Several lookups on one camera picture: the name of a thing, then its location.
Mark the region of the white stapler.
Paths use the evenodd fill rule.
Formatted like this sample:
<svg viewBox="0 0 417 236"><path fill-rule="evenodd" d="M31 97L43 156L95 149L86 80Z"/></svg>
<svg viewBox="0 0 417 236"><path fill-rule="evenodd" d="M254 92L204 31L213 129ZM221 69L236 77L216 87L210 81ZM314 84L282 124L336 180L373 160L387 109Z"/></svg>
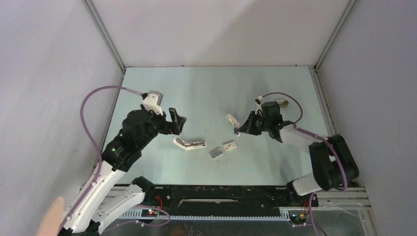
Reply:
<svg viewBox="0 0 417 236"><path fill-rule="evenodd" d="M199 141L199 142L185 142L184 140L181 140L178 137L175 137L173 139L173 143L180 147L183 150L190 151L190 150L196 150L196 149L202 149L207 147L207 143L205 141Z"/></svg>

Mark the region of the staple tray with staples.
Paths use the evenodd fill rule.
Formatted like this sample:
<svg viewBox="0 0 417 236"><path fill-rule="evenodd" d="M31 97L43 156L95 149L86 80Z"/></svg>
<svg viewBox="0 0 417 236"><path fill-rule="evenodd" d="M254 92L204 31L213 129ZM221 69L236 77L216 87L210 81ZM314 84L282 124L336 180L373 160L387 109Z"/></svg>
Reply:
<svg viewBox="0 0 417 236"><path fill-rule="evenodd" d="M216 159L224 154L223 150L221 148L217 148L210 152L210 156L212 159Z"/></svg>

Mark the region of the small beige brown stapler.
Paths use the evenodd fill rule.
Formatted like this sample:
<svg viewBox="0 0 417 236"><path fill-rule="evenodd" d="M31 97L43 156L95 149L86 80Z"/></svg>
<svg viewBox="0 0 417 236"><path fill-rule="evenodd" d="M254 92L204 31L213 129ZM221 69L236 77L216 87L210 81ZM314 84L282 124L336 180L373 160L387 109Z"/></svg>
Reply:
<svg viewBox="0 0 417 236"><path fill-rule="evenodd" d="M276 100L276 103L279 105L280 109L286 108L289 105L288 100Z"/></svg>

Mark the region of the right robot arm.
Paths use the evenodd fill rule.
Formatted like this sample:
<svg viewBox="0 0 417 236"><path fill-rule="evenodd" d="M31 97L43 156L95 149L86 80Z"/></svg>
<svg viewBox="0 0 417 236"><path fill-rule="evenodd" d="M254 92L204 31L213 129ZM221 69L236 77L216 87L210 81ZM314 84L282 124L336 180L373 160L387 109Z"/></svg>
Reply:
<svg viewBox="0 0 417 236"><path fill-rule="evenodd" d="M267 132L272 139L292 145L310 157L312 172L288 183L288 203L298 206L307 194L344 189L349 181L359 176L357 164L341 135L317 135L284 120L280 112L281 102L256 102L257 109L250 112L245 123L234 125L235 132L255 136Z"/></svg>

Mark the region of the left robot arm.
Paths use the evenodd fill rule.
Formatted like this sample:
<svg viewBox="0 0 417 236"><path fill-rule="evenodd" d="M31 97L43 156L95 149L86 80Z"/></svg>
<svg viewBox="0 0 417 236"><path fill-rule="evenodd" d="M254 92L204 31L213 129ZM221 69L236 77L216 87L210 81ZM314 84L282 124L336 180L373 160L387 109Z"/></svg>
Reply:
<svg viewBox="0 0 417 236"><path fill-rule="evenodd" d="M103 204L113 186L142 156L142 150L159 134L179 135L186 118L170 108L171 121L155 108L142 106L128 113L119 133L99 157L87 185L67 209L60 236L99 236L119 216L135 205L149 205L155 200L155 186L145 177L132 180L124 193Z"/></svg>

